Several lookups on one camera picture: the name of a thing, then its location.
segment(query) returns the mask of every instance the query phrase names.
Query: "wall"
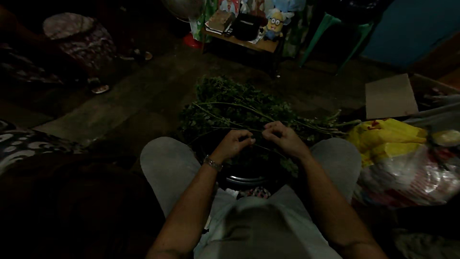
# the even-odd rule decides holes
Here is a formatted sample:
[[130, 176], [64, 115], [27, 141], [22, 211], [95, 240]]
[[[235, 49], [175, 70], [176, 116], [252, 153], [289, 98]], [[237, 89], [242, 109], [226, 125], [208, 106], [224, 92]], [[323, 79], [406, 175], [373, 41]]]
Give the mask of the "wall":
[[460, 0], [395, 0], [361, 53], [406, 68], [460, 30]]

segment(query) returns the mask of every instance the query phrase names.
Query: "concrete floor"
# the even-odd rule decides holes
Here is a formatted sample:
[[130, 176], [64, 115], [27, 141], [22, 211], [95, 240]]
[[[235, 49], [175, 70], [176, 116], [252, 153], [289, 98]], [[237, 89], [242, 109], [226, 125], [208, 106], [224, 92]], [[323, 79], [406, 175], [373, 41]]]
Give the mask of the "concrete floor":
[[[337, 109], [347, 114], [362, 107], [364, 84], [395, 74], [366, 61], [351, 60], [334, 76], [335, 64], [311, 58], [303, 68], [296, 60], [281, 62], [280, 77], [272, 80], [261, 69], [243, 65], [244, 60], [221, 58], [218, 51], [201, 54], [184, 45], [167, 29], [168, 24], [138, 20], [131, 26], [137, 45], [152, 52], [153, 59], [143, 66], [124, 63], [115, 68], [108, 78], [132, 72], [113, 84], [110, 92], [89, 98], [37, 130], [107, 152], [139, 155], [148, 141], [170, 135], [178, 127], [177, 114], [193, 101], [194, 84], [202, 76], [225, 75], [250, 82], [290, 102], [301, 115], [314, 117]], [[229, 53], [245, 51], [226, 45], [220, 48]]]

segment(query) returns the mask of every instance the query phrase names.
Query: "slipper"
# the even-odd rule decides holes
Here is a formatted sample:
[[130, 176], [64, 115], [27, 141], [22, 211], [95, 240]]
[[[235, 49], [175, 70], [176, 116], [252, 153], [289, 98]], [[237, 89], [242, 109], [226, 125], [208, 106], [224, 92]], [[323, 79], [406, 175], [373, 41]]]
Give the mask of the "slipper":
[[99, 78], [88, 78], [88, 87], [94, 94], [102, 94], [110, 90], [110, 86], [102, 85]]
[[119, 55], [122, 60], [149, 61], [153, 55], [148, 51], [141, 51], [138, 48], [132, 50], [130, 56]]

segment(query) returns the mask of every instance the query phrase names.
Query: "cardboard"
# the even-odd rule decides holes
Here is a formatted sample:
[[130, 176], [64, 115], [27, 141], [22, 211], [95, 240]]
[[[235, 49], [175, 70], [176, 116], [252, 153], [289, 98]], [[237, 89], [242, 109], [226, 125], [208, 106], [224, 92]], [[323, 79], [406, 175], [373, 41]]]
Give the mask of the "cardboard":
[[366, 84], [366, 118], [407, 116], [419, 112], [407, 74]]

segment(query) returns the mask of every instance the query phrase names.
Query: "small table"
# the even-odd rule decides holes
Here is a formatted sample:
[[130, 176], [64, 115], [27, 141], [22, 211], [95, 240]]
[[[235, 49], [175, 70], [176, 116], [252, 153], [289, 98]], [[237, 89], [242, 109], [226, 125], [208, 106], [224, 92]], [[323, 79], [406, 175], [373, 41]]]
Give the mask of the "small table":
[[283, 40], [278, 40], [278, 41], [273, 42], [273, 41], [270, 41], [270, 40], [264, 41], [264, 39], [260, 39], [256, 44], [253, 44], [253, 43], [250, 43], [248, 41], [238, 40], [234, 36], [226, 36], [224, 34], [218, 34], [218, 33], [215, 33], [215, 32], [208, 31], [208, 30], [205, 29], [205, 26], [203, 26], [203, 28], [201, 29], [201, 33], [203, 35], [201, 53], [204, 53], [204, 46], [205, 46], [205, 40], [206, 40], [205, 35], [209, 35], [209, 36], [212, 36], [214, 38], [219, 38], [221, 40], [228, 41], [228, 42], [231, 42], [231, 43], [234, 43], [234, 44], [238, 44], [240, 46], [247, 47], [247, 48], [250, 48], [250, 49], [253, 49], [253, 50], [256, 50], [256, 51], [273, 53], [274, 59], [273, 59], [273, 64], [272, 64], [272, 67], [270, 68], [269, 74], [270, 74], [271, 77], [275, 76], [276, 69], [278, 68], [278, 63], [279, 63], [279, 60], [281, 58], [280, 49], [282, 48]]

